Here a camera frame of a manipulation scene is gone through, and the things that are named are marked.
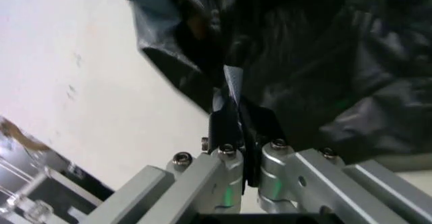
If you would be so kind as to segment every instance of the white wall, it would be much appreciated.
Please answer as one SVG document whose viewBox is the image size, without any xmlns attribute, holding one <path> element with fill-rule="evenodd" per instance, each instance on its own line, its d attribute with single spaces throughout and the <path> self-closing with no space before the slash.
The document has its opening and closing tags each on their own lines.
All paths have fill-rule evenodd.
<svg viewBox="0 0 432 224">
<path fill-rule="evenodd" d="M 127 1 L 0 4 L 0 115 L 113 188 L 200 152 L 207 116 L 139 54 Z"/>
</svg>

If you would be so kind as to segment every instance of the black garbage bag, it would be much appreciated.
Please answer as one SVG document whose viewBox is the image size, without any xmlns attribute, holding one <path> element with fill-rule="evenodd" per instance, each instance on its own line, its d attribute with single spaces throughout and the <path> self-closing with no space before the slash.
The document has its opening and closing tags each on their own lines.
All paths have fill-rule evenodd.
<svg viewBox="0 0 432 224">
<path fill-rule="evenodd" d="M 432 152 L 432 0 L 132 0 L 139 48 L 210 112 L 223 65 L 296 150 Z"/>
</svg>

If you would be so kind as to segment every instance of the gray metal frame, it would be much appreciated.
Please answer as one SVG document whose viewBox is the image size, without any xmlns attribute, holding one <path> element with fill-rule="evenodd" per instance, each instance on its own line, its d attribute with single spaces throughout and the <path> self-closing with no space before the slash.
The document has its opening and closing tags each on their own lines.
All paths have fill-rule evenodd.
<svg viewBox="0 0 432 224">
<path fill-rule="evenodd" d="M 146 166 L 80 223 L 136 223 L 173 183 L 172 173 Z"/>
<path fill-rule="evenodd" d="M 288 154 L 284 161 L 275 154 L 263 154 L 262 168 L 277 179 L 270 190 L 260 188 L 261 194 L 273 191 L 277 195 L 284 189 L 289 191 L 285 196 L 308 212 L 331 209 L 346 223 L 406 223 L 315 150 Z"/>
<path fill-rule="evenodd" d="M 344 172 L 410 223 L 432 223 L 432 198 L 370 160 Z"/>
<path fill-rule="evenodd" d="M 138 223 L 188 223 L 197 213 L 213 213 L 228 184 L 225 173 L 219 158 L 201 154 Z"/>
</svg>

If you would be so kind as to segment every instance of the green light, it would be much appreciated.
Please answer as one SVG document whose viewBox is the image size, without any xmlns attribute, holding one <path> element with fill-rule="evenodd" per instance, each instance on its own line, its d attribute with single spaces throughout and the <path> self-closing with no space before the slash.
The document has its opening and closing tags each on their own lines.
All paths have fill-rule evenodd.
<svg viewBox="0 0 432 224">
<path fill-rule="evenodd" d="M 225 191 L 225 196 L 224 196 L 224 203 L 225 206 L 232 206 L 233 205 L 233 190 L 231 189 L 231 187 L 228 187 L 227 190 Z"/>
<path fill-rule="evenodd" d="M 273 192 L 273 198 L 276 198 L 282 188 L 282 181 L 276 180 L 275 190 Z"/>
</svg>

